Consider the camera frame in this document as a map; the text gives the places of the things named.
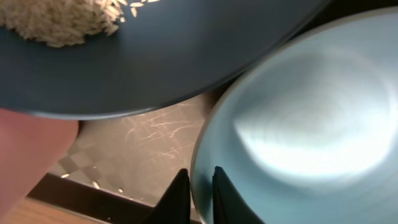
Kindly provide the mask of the light blue bowl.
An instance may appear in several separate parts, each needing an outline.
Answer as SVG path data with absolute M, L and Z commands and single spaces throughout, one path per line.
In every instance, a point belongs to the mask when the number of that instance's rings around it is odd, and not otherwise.
M 192 157 L 204 223 L 215 167 L 265 223 L 397 223 L 397 8 L 313 29 L 225 92 Z

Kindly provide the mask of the dark blue plate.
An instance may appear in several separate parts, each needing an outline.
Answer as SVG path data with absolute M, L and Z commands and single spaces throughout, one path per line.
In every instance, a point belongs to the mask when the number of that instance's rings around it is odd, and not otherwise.
M 1 107 L 57 119 L 157 110 L 238 76 L 319 14 L 325 0 L 158 1 L 117 33 L 51 48 L 1 31 Z

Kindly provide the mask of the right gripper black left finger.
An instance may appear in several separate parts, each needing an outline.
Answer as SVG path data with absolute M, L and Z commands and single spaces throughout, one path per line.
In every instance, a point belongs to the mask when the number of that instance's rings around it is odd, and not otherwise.
M 190 180 L 188 170 L 181 169 L 152 209 L 144 224 L 189 224 Z

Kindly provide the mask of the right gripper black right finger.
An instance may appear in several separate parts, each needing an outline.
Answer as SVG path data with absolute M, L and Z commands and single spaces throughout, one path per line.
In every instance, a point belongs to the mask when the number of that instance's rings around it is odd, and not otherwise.
M 264 224 L 248 207 L 222 167 L 212 177 L 214 224 Z

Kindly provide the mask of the pink cup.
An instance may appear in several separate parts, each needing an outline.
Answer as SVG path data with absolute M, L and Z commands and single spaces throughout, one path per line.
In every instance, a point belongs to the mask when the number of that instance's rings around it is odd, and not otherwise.
M 78 121 L 1 110 L 1 217 L 5 217 L 66 153 Z

